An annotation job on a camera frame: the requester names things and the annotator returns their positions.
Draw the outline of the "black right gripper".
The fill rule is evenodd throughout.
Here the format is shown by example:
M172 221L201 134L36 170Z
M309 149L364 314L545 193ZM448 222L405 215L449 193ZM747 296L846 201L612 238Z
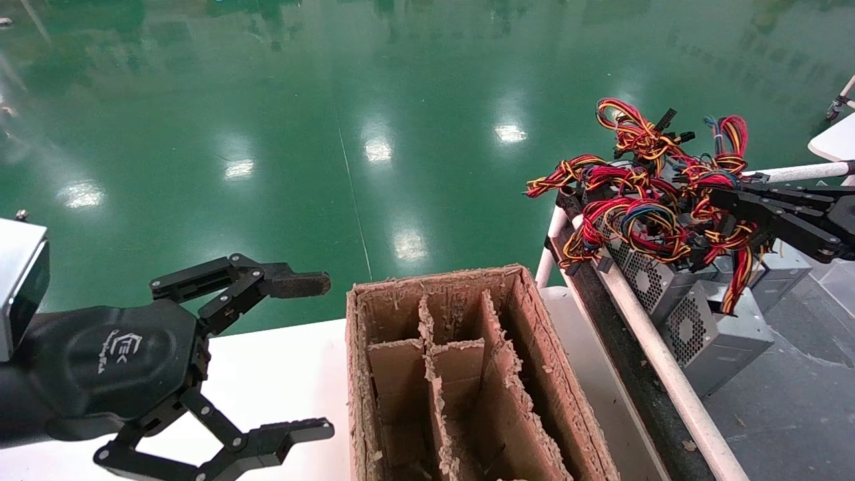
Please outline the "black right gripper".
M852 186L748 184L739 190L712 189L709 203L739 221L754 223L755 246L780 238L822 264L854 261Z

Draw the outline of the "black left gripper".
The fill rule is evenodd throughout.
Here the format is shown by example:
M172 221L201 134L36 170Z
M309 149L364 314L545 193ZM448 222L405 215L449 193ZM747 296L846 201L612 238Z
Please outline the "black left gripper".
M283 464L296 444L327 440L327 418L240 432L204 397L210 362L198 320L160 299L38 314L2 363L1 441L78 442L118 432L94 463L132 480L237 480ZM189 411L222 447L200 466L137 450Z

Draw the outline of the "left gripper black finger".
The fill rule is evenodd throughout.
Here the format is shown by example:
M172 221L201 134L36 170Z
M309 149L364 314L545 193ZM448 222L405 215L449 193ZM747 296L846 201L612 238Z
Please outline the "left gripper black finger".
M332 286L327 272L295 272L287 263L260 264L230 255L152 280L153 299L184 303L213 293L198 310L204 336L220 335L267 297L317 297Z

